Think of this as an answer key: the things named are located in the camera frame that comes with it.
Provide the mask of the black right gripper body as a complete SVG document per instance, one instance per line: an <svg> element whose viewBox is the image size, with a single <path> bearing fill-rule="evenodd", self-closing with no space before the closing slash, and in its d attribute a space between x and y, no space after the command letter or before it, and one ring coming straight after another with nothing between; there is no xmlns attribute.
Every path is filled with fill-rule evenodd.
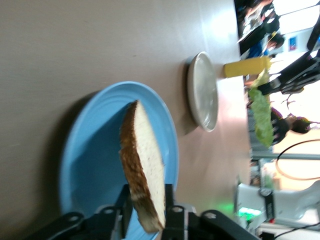
<svg viewBox="0 0 320 240"><path fill-rule="evenodd" d="M304 90L306 85L320 80L320 50L314 57L307 51L296 61L280 72L280 92L282 94L297 94Z"/></svg>

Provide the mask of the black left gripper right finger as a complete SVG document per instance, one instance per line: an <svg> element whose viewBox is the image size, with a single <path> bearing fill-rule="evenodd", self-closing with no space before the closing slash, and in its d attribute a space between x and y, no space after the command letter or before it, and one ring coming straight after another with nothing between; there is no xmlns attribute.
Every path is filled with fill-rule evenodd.
<svg viewBox="0 0 320 240"><path fill-rule="evenodd" d="M258 238L218 210L201 215L175 201L172 184L165 185L166 223L162 240L257 240Z"/></svg>

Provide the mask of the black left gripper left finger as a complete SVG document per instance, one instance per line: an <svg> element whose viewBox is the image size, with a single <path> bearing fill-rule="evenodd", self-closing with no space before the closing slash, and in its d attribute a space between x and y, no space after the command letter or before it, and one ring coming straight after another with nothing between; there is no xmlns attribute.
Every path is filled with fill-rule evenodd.
<svg viewBox="0 0 320 240"><path fill-rule="evenodd" d="M90 217L69 212L27 236L26 240L121 240L126 237L133 206L125 184L113 205L100 206Z"/></svg>

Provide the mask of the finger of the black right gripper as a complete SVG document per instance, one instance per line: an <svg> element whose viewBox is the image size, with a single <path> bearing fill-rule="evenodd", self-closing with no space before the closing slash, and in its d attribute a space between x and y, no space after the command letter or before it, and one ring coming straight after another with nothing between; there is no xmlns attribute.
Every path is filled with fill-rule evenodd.
<svg viewBox="0 0 320 240"><path fill-rule="evenodd" d="M263 96L273 94L278 91L278 87L271 86L270 83L265 83L259 86L259 91Z"/></svg>
<svg viewBox="0 0 320 240"><path fill-rule="evenodd" d="M271 87L280 87L284 83L283 75L280 74L269 82Z"/></svg>

